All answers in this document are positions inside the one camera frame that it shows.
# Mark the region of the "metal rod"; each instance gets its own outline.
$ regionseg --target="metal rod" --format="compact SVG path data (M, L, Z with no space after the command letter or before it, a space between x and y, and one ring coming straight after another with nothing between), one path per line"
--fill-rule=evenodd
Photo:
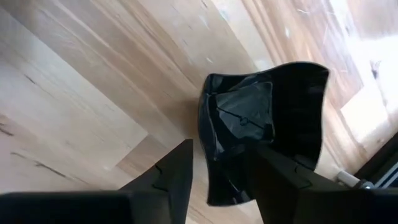
M337 179L347 185L348 187L354 187L360 180L356 178L355 176L345 172L345 171L340 171L337 174Z

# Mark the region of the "black plastic part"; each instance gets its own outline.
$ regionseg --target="black plastic part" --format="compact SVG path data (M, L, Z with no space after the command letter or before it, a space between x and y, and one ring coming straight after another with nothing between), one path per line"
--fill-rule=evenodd
M264 223L396 223L398 189L348 189L273 150L246 154Z
M207 77L198 129L208 165L209 205L253 199L243 169L249 146L266 145L315 169L328 73L321 65L295 62L247 75Z
M398 133L355 174L375 187L398 187Z
M184 224L192 162L190 139L118 191L5 194L0 223Z

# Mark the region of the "wood grain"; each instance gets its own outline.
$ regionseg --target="wood grain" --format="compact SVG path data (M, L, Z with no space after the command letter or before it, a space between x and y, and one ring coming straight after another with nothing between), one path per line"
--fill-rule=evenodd
M316 172L355 172L398 130L397 15L393 0L0 0L0 192L118 189L193 138L187 223L261 223L255 202L206 204L205 77L327 66Z

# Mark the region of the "black plastic object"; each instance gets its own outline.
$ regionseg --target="black plastic object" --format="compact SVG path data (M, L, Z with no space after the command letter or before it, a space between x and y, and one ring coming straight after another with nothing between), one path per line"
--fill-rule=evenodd
M266 146L244 156L264 223L397 223L398 189L349 189Z
M2 195L0 223L184 224L192 150L192 140L185 140L118 191Z
M243 169L249 146L263 144L315 169L328 73L321 65L295 62L247 75L207 77L198 129L208 164L209 205L253 199Z

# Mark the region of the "wooden floor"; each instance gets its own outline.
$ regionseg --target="wooden floor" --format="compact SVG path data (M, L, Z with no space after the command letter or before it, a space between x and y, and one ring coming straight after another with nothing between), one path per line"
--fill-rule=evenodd
M209 73L327 66L317 172L358 170L398 126L396 0L0 0L0 192L118 189L195 139L187 223L206 205L197 99Z

